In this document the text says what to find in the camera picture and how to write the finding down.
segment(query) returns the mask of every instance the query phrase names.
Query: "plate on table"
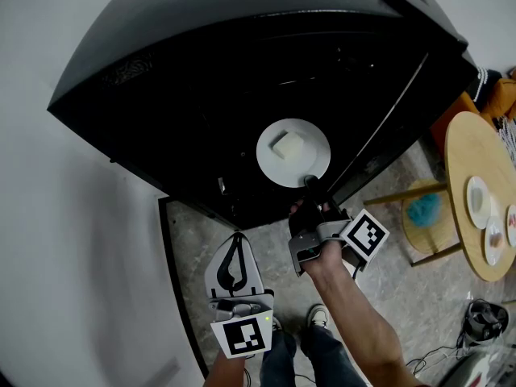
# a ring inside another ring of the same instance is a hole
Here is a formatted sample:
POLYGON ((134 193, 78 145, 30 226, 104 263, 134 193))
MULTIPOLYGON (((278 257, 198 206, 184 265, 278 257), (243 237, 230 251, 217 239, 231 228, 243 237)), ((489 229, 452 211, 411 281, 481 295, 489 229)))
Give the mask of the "plate on table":
POLYGON ((468 203, 469 218, 473 225, 484 229, 491 216, 491 196, 489 189, 482 178, 471 177, 466 188, 466 202, 468 203))
POLYGON ((516 247, 516 205, 507 210, 507 239, 511 247, 516 247))
POLYGON ((313 123, 302 119, 282 119, 265 129, 256 144, 256 159, 265 176, 287 188, 305 186, 306 175, 320 178, 330 164, 328 139, 313 123), (291 159, 280 158, 274 144, 286 133, 295 132, 302 139, 301 150, 291 159))
POLYGON ((501 258, 506 246, 504 230, 500 217, 489 217, 484 236, 485 259, 489 265, 495 265, 501 258))

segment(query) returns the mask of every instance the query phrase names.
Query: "wall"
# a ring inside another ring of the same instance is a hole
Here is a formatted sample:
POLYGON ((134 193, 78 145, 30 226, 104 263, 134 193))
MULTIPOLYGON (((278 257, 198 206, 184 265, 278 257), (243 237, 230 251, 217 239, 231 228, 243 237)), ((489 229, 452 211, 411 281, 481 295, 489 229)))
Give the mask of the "wall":
POLYGON ((201 385, 158 191, 46 112, 109 0, 0 0, 0 369, 18 387, 201 385))
POLYGON ((516 0, 437 0, 469 42, 476 64, 502 73, 516 66, 516 0))

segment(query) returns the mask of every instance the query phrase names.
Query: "white block of food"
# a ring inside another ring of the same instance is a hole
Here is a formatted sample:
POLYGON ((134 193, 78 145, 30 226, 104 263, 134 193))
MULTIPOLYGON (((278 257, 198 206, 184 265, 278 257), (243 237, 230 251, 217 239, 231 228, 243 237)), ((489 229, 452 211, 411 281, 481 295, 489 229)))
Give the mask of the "white block of food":
POLYGON ((284 160, 289 160, 301 152, 303 138, 296 132, 287 132, 274 146, 273 151, 284 160))

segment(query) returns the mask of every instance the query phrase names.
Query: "blue jeans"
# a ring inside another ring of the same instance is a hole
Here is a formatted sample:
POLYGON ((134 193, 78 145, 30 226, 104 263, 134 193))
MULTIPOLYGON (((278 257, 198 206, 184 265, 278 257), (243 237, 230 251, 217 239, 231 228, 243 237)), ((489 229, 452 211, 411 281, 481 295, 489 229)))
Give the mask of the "blue jeans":
MULTIPOLYGON (((310 326, 302 337, 301 350, 314 367, 317 387, 365 387, 340 341, 331 331, 310 326)), ((296 341, 284 331, 273 332, 273 347, 261 363, 262 387, 295 387, 293 357, 296 341)))

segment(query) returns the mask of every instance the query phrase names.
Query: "leg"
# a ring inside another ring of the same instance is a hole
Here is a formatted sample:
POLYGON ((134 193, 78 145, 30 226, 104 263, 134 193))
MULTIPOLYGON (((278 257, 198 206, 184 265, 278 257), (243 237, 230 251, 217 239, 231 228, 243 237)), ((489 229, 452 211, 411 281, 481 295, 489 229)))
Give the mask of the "leg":
POLYGON ((442 251, 437 252, 434 255, 427 256, 427 258, 423 258, 417 262, 413 262, 410 264, 411 267, 418 267, 419 265, 428 264, 429 262, 440 260, 445 256, 449 256, 455 252, 458 252, 462 249, 462 243, 456 243, 455 245, 450 246, 449 248, 443 249, 442 251))
POLYGON ((318 387, 365 387, 346 350, 340 341, 333 338, 330 330, 312 325, 306 330, 301 349, 314 366, 318 387))
POLYGON ((264 387, 295 387, 293 357, 296 340, 284 331, 273 331, 273 347, 261 362, 260 384, 264 387))
POLYGON ((401 201, 402 199, 407 198, 416 198, 421 197, 422 195, 435 194, 436 192, 441 192, 447 189, 447 184, 435 184, 430 186, 423 186, 422 188, 410 189, 406 192, 394 193, 392 195, 387 195, 385 197, 369 199, 368 201, 364 201, 364 205, 374 205, 377 203, 386 203, 386 202, 394 202, 401 201))

